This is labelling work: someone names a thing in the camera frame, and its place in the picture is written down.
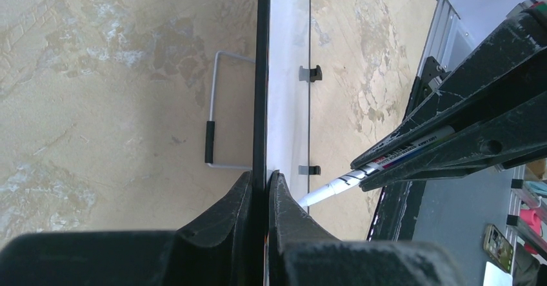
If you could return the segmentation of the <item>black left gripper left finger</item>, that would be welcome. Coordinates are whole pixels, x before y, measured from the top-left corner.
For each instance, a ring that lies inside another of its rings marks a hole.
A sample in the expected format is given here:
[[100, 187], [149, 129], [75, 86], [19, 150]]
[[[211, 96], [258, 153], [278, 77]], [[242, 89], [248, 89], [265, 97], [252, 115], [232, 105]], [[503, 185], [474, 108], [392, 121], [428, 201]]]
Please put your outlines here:
[[1, 251], [2, 285], [229, 285], [248, 221], [250, 172], [178, 230], [25, 234]]

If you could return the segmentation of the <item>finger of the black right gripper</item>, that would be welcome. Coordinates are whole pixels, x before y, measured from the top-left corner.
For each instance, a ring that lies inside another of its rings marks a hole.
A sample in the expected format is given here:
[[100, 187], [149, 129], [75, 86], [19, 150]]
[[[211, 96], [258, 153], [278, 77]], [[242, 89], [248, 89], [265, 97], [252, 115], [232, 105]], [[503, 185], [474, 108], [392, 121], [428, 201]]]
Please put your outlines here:
[[355, 158], [356, 169], [449, 123], [459, 111], [502, 85], [520, 66], [546, 53], [546, 9], [504, 20], [403, 122]]
[[461, 178], [488, 167], [510, 169], [546, 157], [546, 105], [521, 105], [469, 127], [445, 143], [360, 183], [369, 191], [397, 182]]

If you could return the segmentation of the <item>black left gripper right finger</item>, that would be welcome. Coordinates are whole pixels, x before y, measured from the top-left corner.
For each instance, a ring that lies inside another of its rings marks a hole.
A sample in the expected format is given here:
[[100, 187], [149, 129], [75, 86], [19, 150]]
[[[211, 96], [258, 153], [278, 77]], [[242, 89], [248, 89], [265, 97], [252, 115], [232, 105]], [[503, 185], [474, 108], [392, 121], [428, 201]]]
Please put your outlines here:
[[271, 285], [463, 285], [446, 251], [415, 241], [343, 241], [292, 198], [284, 174], [269, 190]]

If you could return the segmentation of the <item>black whiteboard marker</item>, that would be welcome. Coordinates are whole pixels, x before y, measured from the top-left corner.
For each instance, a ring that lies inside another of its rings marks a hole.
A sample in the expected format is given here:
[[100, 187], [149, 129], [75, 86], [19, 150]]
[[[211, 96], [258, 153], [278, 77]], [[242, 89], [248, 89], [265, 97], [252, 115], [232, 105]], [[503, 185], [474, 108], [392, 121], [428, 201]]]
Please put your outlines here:
[[402, 145], [377, 159], [365, 163], [363, 166], [357, 167], [356, 169], [339, 176], [321, 188], [308, 193], [298, 200], [297, 203], [301, 207], [309, 207], [310, 205], [314, 205], [324, 199], [358, 186], [358, 184], [362, 183], [364, 180], [375, 176], [381, 171], [386, 170], [409, 157], [417, 155], [423, 148], [432, 146], [433, 144], [439, 144], [442, 140], [445, 140], [454, 133], [455, 129], [451, 126], [439, 128], [427, 136], [423, 136], [415, 141]]

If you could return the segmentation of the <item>white whiteboard black frame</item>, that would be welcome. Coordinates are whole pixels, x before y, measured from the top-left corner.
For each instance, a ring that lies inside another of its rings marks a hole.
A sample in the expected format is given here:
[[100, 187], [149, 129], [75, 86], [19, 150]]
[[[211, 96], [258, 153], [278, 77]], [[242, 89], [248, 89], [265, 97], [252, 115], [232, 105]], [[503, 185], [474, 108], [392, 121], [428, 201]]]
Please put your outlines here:
[[278, 170], [298, 200], [310, 176], [310, 0], [258, 0], [253, 163], [264, 189]]

